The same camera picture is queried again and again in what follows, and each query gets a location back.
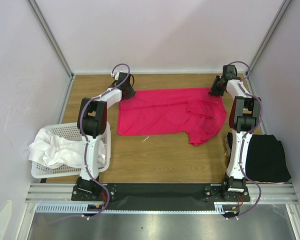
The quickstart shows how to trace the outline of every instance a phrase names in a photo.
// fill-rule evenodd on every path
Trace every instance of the black cloth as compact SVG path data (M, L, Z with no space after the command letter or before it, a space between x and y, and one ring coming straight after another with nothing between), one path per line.
M227 135L230 149L233 135ZM252 135L245 162L245 173L253 181L282 183L291 179L281 141L274 135Z

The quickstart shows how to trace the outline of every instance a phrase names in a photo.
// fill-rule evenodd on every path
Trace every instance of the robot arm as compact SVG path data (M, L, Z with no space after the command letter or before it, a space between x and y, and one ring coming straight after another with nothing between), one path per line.
M98 159L102 134L110 127L107 122L107 109L122 99L129 99L136 94L130 84L131 75L127 75L128 73L117 72L114 76L114 82L99 98L96 97L95 100L92 100L85 97L81 101L77 127L80 129L80 119L83 114L82 130L86 136L82 136L82 144L86 148L84 149L86 162L82 161L80 176L73 188L73 192L75 192L75 195L72 195L71 198L73 201L81 200L81 196L93 200L101 191L100 186L92 181L91 177L98 179L99 172L104 171L102 168L98 168Z
M233 105L229 117L229 126L232 129L233 138L229 166L221 183L222 193L243 193L246 188L244 173L246 172L248 147L252 137L252 133L249 133L249 131L259 121L260 104L251 97L243 82L237 76L237 69L234 65L223 66L222 76L216 76L210 94L223 96L225 91L233 97Z

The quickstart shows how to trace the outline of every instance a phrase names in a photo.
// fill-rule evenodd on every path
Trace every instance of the white laundry basket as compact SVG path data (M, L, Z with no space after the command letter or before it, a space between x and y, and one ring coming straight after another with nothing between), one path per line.
M48 129L52 134L58 135L71 141L82 141L82 135L77 127L76 122L45 126L44 129ZM101 140L105 144L106 164L105 167L99 169L99 172L104 172L110 165L111 156L111 132L108 122L106 123L106 129L104 133L101 135ZM67 165L62 165L58 168L51 169L35 161L32 162L31 168L31 174L36 179L79 175L80 171L81 168L73 168Z

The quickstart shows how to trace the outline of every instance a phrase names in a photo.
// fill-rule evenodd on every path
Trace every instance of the wooden table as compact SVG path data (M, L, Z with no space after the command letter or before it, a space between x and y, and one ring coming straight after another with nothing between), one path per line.
M136 74L133 88L179 89L210 88L216 74ZM77 75L64 115L64 123L76 122L81 100L104 92L112 83L110 75ZM109 168L100 174L106 183L219 183L227 168L224 138L231 131L228 124L233 104L225 93L223 104L227 120L222 131L200 146L189 144L186 133L147 136L117 134L119 104L108 109L111 129L111 159ZM75 182L78 176L49 178L49 183Z

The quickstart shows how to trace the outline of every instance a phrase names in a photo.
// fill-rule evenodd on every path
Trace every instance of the metal frame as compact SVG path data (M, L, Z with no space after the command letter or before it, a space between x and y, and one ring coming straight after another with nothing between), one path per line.
M250 63L250 69L251 71L253 71L254 67L256 66L260 56L262 55L262 53L264 52L266 46L268 45L270 39L272 38L272 36L274 35L276 29L279 26L279 23L281 22L283 16L285 15L288 7L290 6L291 2L293 0L284 0L278 10L278 12L276 13L276 16L274 17L265 37L262 40L262 43L259 47L259 49L256 51L256 54L254 55L251 63Z
M74 183L32 183L26 197L26 203L38 204L88 204L90 202L71 201ZM260 184L262 197L259 204L298 204L298 199L291 183L287 184ZM259 196L259 189L254 184L247 184L251 204Z
M25 240L28 239L32 222L36 213L37 203L26 203L24 216L21 220L20 227L16 233L14 239L16 240Z
M249 92L252 93L255 96L258 96L258 94L256 93L255 86L254 86L253 82L250 80L250 78L248 78L246 80L246 84L248 85ZM266 121L265 121L265 118L263 118L261 120L260 128L261 128L261 131L262 131L263 134L270 134L268 126L267 126Z
M300 240L300 205L286 205L296 240Z
M63 55L53 33L51 32L49 25L43 16L36 0L26 0L35 16L35 18L38 20L41 29L44 33L44 35L47 37L48 41L50 42L51 47L53 48L56 56L59 58L64 70L69 75L69 77L72 77L74 74L72 73L69 64L67 63L67 60L65 59L65 56Z
M68 104L69 97L70 97L70 93L72 91L72 87L74 85L75 79L76 79L76 75L73 75L70 78L70 81L69 81L69 84L68 84L68 87L66 89L66 93L65 93L65 96L64 96L61 112L60 112L60 115L59 115L59 118L58 118L58 121L57 121L58 124L61 124L62 120L64 119L65 112L66 112L66 109L67 109L67 104Z
M61 213L61 214L97 214L98 211L88 211L88 203L38 203L36 213ZM214 210L203 211L141 211L141 210L104 210L103 214L195 214L195 215L222 215L222 204L215 203Z

